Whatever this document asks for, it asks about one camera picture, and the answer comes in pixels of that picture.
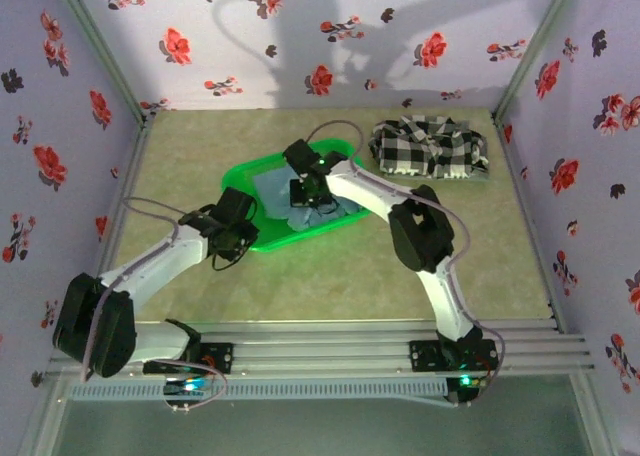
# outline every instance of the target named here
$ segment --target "floral wallpaper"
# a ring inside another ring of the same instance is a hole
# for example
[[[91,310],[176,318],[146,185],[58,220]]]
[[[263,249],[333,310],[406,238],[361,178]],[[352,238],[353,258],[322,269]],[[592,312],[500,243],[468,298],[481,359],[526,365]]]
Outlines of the floral wallpaper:
[[[550,2],[83,0],[138,101],[171,109],[494,108]]]
[[[637,0],[570,0],[503,117],[562,312],[587,338],[629,454],[640,453],[640,29],[625,22],[638,14]]]
[[[0,5],[0,448],[14,456],[46,394],[67,284],[95,271],[137,123],[62,0]]]

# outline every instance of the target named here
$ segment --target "green tray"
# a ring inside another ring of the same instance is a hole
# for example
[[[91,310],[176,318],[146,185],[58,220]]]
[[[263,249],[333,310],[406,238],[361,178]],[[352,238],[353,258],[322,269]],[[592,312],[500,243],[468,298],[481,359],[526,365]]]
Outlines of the green tray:
[[[355,151],[353,146],[340,139],[323,139],[315,143],[310,143],[310,146],[322,156],[325,156],[330,151],[338,151],[346,156],[351,156]],[[355,160],[359,166],[362,166],[362,160],[359,157],[356,157]],[[251,251],[273,251],[296,241],[311,238],[341,226],[354,223],[370,213],[369,210],[363,208],[357,213],[327,221],[324,224],[313,226],[304,231],[292,230],[286,220],[267,218],[264,207],[258,198],[258,193],[253,184],[253,177],[271,171],[272,169],[282,168],[286,164],[282,153],[276,153],[255,161],[234,166],[222,177],[223,190],[228,187],[239,189],[256,198],[258,202],[253,224],[260,230],[260,234],[258,240],[251,246]]]

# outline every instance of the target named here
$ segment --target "blue cloth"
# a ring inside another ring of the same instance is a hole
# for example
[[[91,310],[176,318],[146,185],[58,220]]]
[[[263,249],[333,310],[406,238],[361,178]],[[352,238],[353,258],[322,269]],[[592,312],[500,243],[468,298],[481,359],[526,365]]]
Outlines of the blue cloth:
[[[360,211],[360,206],[345,198],[335,198],[336,204],[314,208],[293,208],[289,200],[289,181],[298,175],[287,165],[253,177],[258,198],[268,218],[286,219],[294,231],[304,231],[327,221]]]

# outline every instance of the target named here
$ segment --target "folded clothing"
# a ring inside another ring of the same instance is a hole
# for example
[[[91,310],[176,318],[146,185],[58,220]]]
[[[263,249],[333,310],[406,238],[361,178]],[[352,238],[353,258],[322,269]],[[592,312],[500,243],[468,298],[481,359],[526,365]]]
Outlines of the folded clothing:
[[[388,174],[429,179],[487,179],[487,140],[444,116],[402,116],[375,125],[369,148]]]
[[[345,198],[334,198],[334,204],[318,208],[294,208],[289,200],[289,181],[292,179],[298,179],[298,175],[287,165],[254,176],[253,184],[267,217],[286,219],[294,231],[304,231],[327,221],[357,213],[361,209],[358,204]]]

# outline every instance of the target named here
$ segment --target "checkered cloth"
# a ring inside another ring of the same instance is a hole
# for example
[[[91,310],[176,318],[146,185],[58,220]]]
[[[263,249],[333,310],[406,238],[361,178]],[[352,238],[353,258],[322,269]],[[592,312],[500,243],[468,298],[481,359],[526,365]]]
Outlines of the checkered cloth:
[[[489,177],[486,138],[444,116],[403,116],[373,128],[369,148],[380,170],[429,179]]]

